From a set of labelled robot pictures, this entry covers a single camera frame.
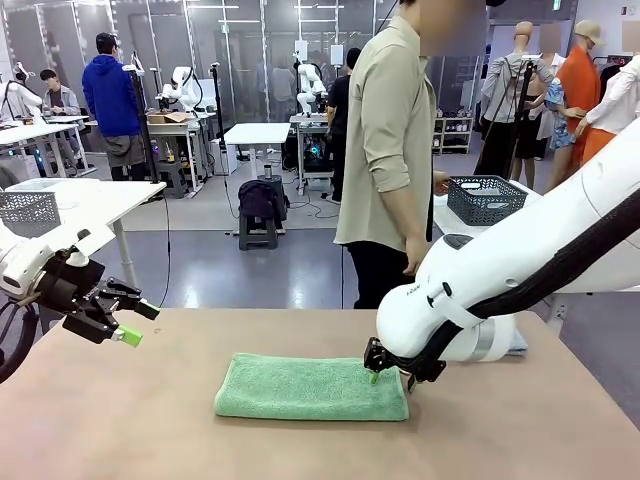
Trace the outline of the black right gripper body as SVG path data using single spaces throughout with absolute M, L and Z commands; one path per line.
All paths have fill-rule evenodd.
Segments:
M 364 352 L 363 365 L 374 373 L 380 373 L 392 367 L 405 372 L 415 382 L 434 382 L 446 368 L 446 362 L 440 360 L 427 347 L 414 358 L 404 358 L 392 354 L 376 337 L 370 337 Z

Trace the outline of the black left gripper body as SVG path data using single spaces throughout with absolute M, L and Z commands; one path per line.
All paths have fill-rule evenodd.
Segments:
M 85 266 L 67 263 L 68 252 L 56 252 L 44 265 L 37 283 L 38 303 L 65 316 L 62 326 L 100 344 L 111 340 L 119 324 L 100 297 L 105 267 L 91 259 Z

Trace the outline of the person's right hand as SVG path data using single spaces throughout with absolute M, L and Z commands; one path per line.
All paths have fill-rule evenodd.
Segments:
M 429 249 L 430 243 L 424 236 L 408 236 L 405 242 L 407 267 L 404 269 L 403 273 L 407 276 L 415 276 Z

